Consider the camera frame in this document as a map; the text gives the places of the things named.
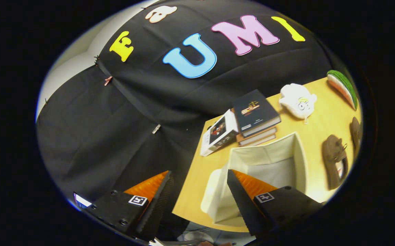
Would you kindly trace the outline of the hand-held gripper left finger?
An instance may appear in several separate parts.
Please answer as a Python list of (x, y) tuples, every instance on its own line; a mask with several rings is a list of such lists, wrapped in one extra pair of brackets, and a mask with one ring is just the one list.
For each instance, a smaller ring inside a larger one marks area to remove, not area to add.
[(166, 213), (174, 177), (171, 170), (126, 191), (109, 190), (82, 212), (113, 232), (138, 242), (153, 242)]

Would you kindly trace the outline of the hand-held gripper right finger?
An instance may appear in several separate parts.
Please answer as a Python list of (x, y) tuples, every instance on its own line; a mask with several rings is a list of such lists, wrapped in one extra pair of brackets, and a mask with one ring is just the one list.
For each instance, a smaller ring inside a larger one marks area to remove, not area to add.
[(289, 230), (323, 206), (292, 186), (276, 188), (240, 171), (229, 169), (227, 184), (252, 236)]

